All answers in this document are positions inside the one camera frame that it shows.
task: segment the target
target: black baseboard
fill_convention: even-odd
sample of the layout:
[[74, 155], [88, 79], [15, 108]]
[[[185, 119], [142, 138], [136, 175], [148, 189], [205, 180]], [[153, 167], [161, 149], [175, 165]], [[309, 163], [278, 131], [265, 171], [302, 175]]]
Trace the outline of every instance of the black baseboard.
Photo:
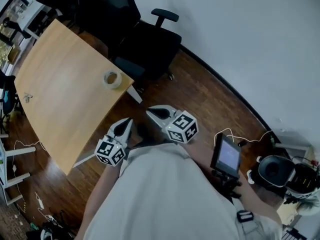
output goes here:
[[[264, 128], [267, 131], [271, 131], [271, 128], [266, 121], [258, 114], [258, 112], [250, 105], [250, 103], [230, 83], [228, 83], [227, 80], [225, 80], [217, 71], [215, 71], [206, 62], [204, 62], [201, 58], [195, 55], [188, 48], [184, 47], [182, 44], [180, 45], [180, 49], [198, 62], [201, 66], [203, 66], [206, 70], [208, 70], [211, 74], [213, 74], [221, 83], [223, 83], [251, 111], [251, 113], [260, 121]], [[276, 143], [280, 143], [280, 140], [274, 134], [274, 132], [270, 132], [270, 135], [274, 138]]]

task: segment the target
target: strap buckle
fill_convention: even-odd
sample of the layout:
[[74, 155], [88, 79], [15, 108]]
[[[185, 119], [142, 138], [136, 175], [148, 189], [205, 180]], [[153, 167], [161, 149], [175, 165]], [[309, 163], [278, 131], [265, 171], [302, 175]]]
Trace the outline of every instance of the strap buckle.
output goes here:
[[240, 223], [250, 222], [254, 220], [254, 214], [251, 211], [240, 210], [236, 213], [236, 217]]

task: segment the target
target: tape roll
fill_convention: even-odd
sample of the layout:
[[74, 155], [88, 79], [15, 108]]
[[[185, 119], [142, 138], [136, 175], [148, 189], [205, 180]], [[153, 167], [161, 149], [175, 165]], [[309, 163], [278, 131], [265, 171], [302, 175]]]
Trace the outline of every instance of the tape roll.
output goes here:
[[108, 89], [118, 88], [122, 83], [121, 73], [116, 70], [108, 70], [103, 76], [103, 82]]

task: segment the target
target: black device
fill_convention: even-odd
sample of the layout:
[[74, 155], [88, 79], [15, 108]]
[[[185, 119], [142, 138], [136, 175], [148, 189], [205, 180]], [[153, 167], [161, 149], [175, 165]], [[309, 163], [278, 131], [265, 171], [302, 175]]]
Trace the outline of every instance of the black device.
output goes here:
[[241, 186], [239, 182], [239, 167], [241, 161], [241, 147], [234, 144], [227, 136], [219, 133], [210, 167], [212, 175], [220, 178], [224, 191], [232, 198], [240, 198], [233, 189]]

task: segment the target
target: small screen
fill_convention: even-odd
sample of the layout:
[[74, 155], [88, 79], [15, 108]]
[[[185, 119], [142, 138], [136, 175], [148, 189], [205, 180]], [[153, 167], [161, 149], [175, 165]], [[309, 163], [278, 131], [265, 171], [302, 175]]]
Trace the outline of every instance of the small screen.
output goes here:
[[219, 160], [218, 160], [219, 162], [224, 163], [225, 165], [231, 167], [232, 169], [237, 170], [239, 156], [240, 156], [240, 153], [238, 150], [233, 148], [226, 141], [222, 141]]

